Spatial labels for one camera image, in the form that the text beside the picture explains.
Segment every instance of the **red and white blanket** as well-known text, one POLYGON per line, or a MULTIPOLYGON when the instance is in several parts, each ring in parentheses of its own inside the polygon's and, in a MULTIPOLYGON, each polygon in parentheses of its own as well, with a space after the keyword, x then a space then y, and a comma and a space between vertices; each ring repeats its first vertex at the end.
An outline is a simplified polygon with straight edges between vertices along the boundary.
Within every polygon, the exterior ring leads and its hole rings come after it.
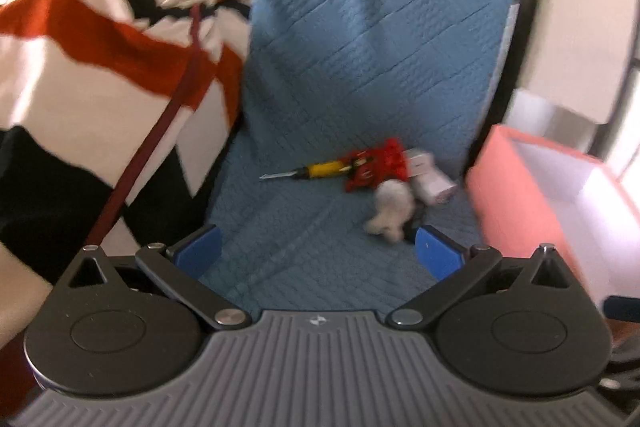
POLYGON ((0 242, 51 282, 62 273, 180 82, 194 6, 193 89, 103 247, 199 227, 239 115, 251 1, 0 0, 0 242))

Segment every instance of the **red strap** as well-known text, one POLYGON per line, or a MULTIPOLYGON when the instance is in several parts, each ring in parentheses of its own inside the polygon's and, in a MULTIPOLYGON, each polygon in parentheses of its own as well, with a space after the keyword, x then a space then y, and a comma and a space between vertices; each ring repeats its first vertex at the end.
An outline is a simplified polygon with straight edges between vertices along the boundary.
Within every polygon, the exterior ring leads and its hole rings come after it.
POLYGON ((200 5, 191 8, 191 18, 193 20, 190 29, 192 53, 180 82, 175 88, 171 100, 169 100, 169 103, 164 108, 162 115, 160 115, 156 124, 151 128, 149 134, 146 135, 142 145, 140 145, 129 162, 129 165, 127 165, 126 169, 122 172, 116 186, 113 187, 113 192, 109 196, 100 216, 84 242, 85 245, 100 245, 109 233, 120 216, 120 211, 133 188, 133 184, 140 176, 140 172, 145 168, 153 151, 158 147, 162 136, 164 136, 164 133, 169 129, 172 121, 174 121, 175 115, 193 88, 194 81, 196 81, 198 76, 198 57, 201 52, 200 40, 198 38, 198 31, 200 29, 200 5))

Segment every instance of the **moving blanket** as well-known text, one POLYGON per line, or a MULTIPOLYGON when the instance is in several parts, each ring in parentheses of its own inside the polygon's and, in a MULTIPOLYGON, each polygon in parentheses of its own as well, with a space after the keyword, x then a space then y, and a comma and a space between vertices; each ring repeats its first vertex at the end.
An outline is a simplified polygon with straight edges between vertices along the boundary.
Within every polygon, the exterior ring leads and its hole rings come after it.
POLYGON ((251 0, 0 0, 0 241, 55 282, 158 121, 193 51, 193 90, 103 242, 108 254, 199 228, 238 117, 251 0))
MULTIPOLYGON (((259 182, 398 136, 458 176, 482 118, 511 0, 255 0, 245 69, 247 126, 209 219, 223 255, 203 281, 251 311, 375 309, 428 288, 407 244, 362 226, 373 194, 343 180, 259 182)), ((462 193, 428 222, 478 239, 462 193)))

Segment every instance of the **logo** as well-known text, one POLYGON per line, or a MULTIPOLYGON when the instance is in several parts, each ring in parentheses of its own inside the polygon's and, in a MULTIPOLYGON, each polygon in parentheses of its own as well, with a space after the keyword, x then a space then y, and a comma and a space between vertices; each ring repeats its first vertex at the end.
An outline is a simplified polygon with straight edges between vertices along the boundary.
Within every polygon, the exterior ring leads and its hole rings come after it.
POLYGON ((324 317, 322 317, 322 315, 316 315, 315 317, 311 317, 309 319, 309 322, 311 324, 313 324, 314 326, 322 326, 327 324, 328 320, 324 317))

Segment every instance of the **red toy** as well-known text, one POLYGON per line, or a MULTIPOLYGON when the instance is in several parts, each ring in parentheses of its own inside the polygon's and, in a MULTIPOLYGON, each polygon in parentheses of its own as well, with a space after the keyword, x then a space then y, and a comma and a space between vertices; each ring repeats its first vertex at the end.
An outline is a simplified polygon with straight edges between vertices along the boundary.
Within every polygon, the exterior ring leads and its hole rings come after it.
POLYGON ((408 179, 404 148, 396 138, 389 138, 376 149, 352 152, 340 161, 351 166, 345 187, 347 192, 357 187, 376 188, 389 179, 403 182, 408 179))

